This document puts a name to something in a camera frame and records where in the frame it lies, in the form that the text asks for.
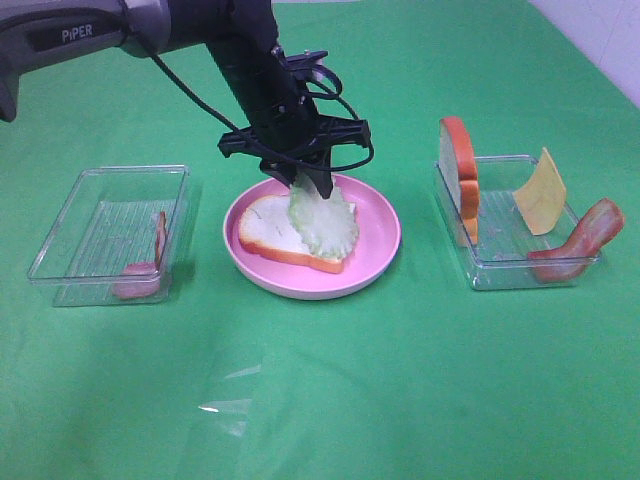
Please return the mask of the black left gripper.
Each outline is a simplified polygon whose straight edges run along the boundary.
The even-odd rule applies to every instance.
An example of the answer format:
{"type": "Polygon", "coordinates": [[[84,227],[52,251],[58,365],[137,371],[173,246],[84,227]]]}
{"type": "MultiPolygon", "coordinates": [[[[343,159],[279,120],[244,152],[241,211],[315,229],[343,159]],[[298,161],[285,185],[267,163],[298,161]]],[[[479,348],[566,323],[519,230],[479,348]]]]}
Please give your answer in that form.
{"type": "Polygon", "coordinates": [[[243,153],[260,157],[262,173],[290,188],[299,167],[299,181],[323,200],[328,200],[334,183],[331,172],[358,168],[371,158],[332,166],[331,149],[341,145],[371,148],[366,120],[359,119],[348,104],[349,118],[321,114],[317,100],[337,101],[342,83],[323,64],[325,50],[287,56],[281,49],[228,58],[217,64],[223,78],[244,112],[249,126],[232,127],[218,142],[228,157],[243,153]]]}

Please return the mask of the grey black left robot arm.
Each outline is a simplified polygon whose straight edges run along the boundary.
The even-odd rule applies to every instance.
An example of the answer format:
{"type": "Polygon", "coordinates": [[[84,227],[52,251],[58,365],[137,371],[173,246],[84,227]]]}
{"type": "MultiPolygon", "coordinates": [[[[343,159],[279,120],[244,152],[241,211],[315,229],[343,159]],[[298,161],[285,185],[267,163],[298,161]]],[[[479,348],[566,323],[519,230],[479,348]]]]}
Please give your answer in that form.
{"type": "Polygon", "coordinates": [[[1,118],[14,120],[20,77],[111,47],[159,61],[169,51],[206,46],[248,120],[219,141],[284,185],[300,175],[319,195],[333,190],[332,150],[372,148],[368,123],[355,113],[321,114],[339,101],[342,83],[324,53],[287,55],[268,1],[6,1],[1,6],[1,118]]]}

